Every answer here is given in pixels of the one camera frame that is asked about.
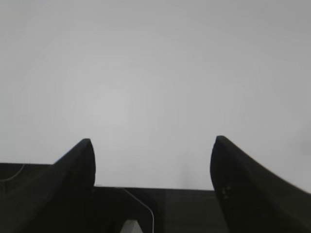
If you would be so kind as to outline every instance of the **wire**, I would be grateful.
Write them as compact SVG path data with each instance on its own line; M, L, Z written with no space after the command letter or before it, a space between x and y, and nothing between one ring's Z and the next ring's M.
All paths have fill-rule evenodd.
M123 191L125 191L127 194L129 194L131 197L133 197L135 200L137 200L139 203L141 203L144 207L146 207L151 215L152 215L152 233L154 233L154 230L155 230L155 216L154 216L154 213L152 212L152 210L146 205L144 204L141 200L139 200L137 197L135 197L133 194L131 194L129 191L127 191L125 188L118 188L118 189L122 189Z
M23 164L20 168L20 170L13 176L9 177L9 178L6 178L6 179L0 179L1 182L4 182L4 181L10 181L12 179L14 179L16 176L18 176L20 174L20 172L24 169L25 167L25 164Z

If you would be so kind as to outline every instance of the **cable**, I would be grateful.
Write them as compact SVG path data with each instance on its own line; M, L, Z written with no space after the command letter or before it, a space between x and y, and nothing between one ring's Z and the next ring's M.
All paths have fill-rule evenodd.
M5 182L5 181L10 181L12 179L14 179L16 176L18 176L20 174L20 172L23 170L23 168L25 167L25 164L23 164L20 168L20 170L13 176L6 178L6 179L0 179L1 182Z
M152 210L146 205L144 204L141 200L139 200L137 197L135 197L133 194L131 194L129 191L127 191L125 188L118 188L118 189L122 189L123 191L125 191L127 194L129 194L131 197L133 197L135 200L137 200L140 204L142 204L144 207L146 207L151 215L152 215L152 233L154 233L155 230L155 216L154 213L152 212Z

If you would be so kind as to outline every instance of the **gray wall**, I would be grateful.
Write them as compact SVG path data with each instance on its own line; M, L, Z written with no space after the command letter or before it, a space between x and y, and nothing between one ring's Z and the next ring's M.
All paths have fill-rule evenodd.
M87 137L97 185L212 189L222 134L311 192L308 2L0 0L0 160Z

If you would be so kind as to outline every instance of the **white object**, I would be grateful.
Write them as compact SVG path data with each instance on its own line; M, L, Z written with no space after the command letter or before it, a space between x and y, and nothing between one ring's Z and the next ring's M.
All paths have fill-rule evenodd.
M121 233L143 233L143 232L136 220L127 220L123 225Z

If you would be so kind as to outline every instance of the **white wall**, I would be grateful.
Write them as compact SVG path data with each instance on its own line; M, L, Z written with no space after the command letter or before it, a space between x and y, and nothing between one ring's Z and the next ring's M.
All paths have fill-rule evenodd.
M311 192L308 2L0 0L0 161L90 138L96 185L213 189L222 134Z

